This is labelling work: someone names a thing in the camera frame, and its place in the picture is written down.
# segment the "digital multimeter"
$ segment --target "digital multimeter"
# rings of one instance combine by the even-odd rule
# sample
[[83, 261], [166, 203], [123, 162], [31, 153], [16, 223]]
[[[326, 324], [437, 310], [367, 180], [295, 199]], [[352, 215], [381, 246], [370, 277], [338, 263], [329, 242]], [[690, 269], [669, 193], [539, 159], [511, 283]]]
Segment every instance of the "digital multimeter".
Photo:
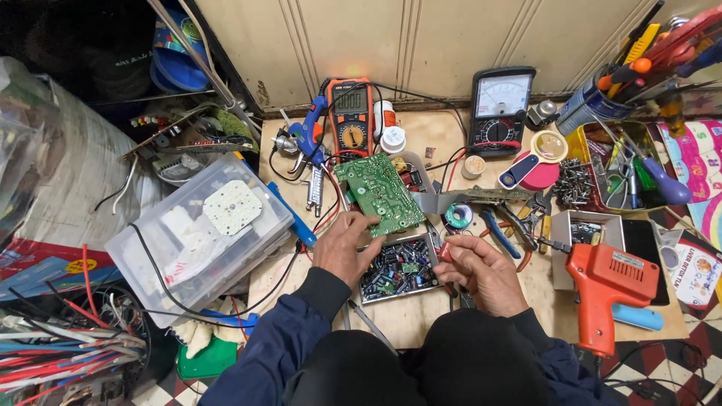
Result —
[[329, 108], [329, 118], [336, 154], [352, 159], [367, 157], [373, 150], [370, 136], [373, 121], [371, 86], [360, 83], [368, 83], [368, 78], [332, 79], [326, 87], [329, 106], [333, 103]]
[[[474, 75], [467, 145], [494, 141], [521, 142], [534, 75], [536, 69], [531, 66], [488, 69]], [[469, 148], [469, 153], [498, 157], [514, 155], [520, 149], [491, 144]]]

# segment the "clear plastic container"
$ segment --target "clear plastic container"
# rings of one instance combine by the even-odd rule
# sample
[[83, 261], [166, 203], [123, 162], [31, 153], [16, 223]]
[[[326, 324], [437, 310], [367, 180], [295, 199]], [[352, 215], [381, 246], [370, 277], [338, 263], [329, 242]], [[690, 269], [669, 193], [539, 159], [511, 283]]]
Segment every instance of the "clear plastic container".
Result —
[[[225, 227], [217, 229], [204, 213], [204, 202], [231, 181], [245, 183], [260, 201], [261, 211], [240, 231], [227, 235]], [[135, 224], [173, 297], [199, 311], [284, 243], [293, 216], [242, 160], [228, 153]], [[105, 249], [145, 308], [183, 313], [163, 291], [133, 228], [121, 231]], [[180, 322], [177, 316], [150, 316], [160, 328]]]

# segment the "multimeter knob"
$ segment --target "multimeter knob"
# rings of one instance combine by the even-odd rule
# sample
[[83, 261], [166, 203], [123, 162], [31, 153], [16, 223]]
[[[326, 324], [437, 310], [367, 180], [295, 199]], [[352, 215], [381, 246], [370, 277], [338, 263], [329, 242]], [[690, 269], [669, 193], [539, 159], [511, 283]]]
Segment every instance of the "multimeter knob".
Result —
[[506, 141], [509, 135], [509, 126], [504, 123], [492, 124], [487, 130], [487, 139], [489, 141]]

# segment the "orange multimeter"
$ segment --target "orange multimeter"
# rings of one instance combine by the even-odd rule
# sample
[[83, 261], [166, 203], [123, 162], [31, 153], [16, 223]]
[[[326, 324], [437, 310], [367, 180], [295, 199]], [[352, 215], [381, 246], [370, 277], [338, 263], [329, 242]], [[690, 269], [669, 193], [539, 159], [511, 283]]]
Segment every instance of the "orange multimeter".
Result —
[[373, 99], [368, 78], [332, 79], [326, 87], [336, 154], [358, 159], [373, 151]]

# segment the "black pants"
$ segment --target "black pants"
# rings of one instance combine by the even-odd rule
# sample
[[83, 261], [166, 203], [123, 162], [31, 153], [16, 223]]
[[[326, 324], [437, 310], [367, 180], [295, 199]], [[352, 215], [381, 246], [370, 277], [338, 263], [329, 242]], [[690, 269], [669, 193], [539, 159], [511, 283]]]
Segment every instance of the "black pants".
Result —
[[402, 356], [374, 335], [336, 331], [290, 379], [286, 405], [545, 405], [531, 343], [513, 322], [473, 309], [437, 319]]

